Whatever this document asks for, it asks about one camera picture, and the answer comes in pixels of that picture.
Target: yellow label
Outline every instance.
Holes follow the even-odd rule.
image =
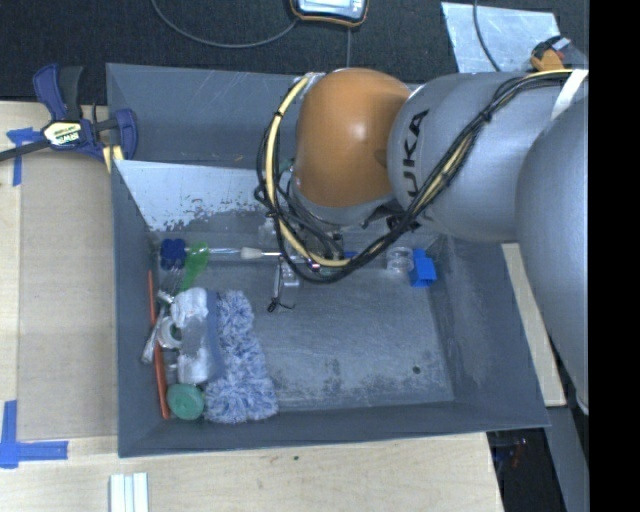
[[[53,123],[43,132],[51,144],[54,146],[64,146],[80,139],[82,126],[80,123]]]

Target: microfiber duster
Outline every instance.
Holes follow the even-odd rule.
[[[227,291],[219,294],[216,309],[225,373],[205,387],[204,418],[236,424],[273,416],[278,412],[278,399],[253,332],[249,300],[240,291]]]

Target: white cable tie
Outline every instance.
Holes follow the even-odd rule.
[[[563,37],[562,39],[558,39],[555,43],[551,45],[555,51],[561,51],[565,46],[568,46],[571,43],[571,39],[567,39]]]
[[[298,98],[300,100],[303,100],[304,97],[307,95],[307,93],[309,92],[309,90],[316,85],[316,83],[321,80],[322,78],[324,78],[326,75],[326,73],[319,73],[319,72],[315,72],[315,71],[310,71],[309,73],[306,73],[304,76],[309,78],[309,82],[307,82],[307,85],[305,85],[302,88],[302,91],[300,91],[300,93],[298,94]]]
[[[585,78],[587,78],[588,74],[588,69],[574,69],[571,72],[571,75],[562,87],[560,94],[558,94],[556,103],[553,106],[553,110],[551,111],[552,121],[569,108],[569,106],[571,105],[571,101],[578,92],[578,89],[580,89],[582,82],[584,82]]]

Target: blue tape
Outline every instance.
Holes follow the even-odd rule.
[[[182,268],[187,260],[187,243],[182,238],[165,238],[160,246],[160,266],[164,270]]]
[[[7,137],[16,147],[22,146],[25,142],[44,140],[42,134],[33,128],[9,130]],[[13,186],[17,187],[20,183],[22,183],[22,156],[19,155],[13,160]]]
[[[21,443],[16,441],[18,402],[4,403],[2,437],[0,438],[0,468],[15,469],[20,462],[35,460],[66,460],[69,441]]]

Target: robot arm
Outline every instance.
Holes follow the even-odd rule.
[[[263,147],[262,201],[285,259],[304,279],[330,283],[417,226],[478,242],[518,241],[553,343],[588,410],[586,82],[552,120],[570,76],[564,69],[456,74],[410,94],[383,73],[330,73],[304,97],[292,178],[283,190],[278,127],[306,87],[303,77]],[[347,258],[329,243],[344,227],[367,225],[380,209],[389,229],[364,251]],[[328,250],[319,253],[323,236]],[[290,247],[306,269],[293,264]]]

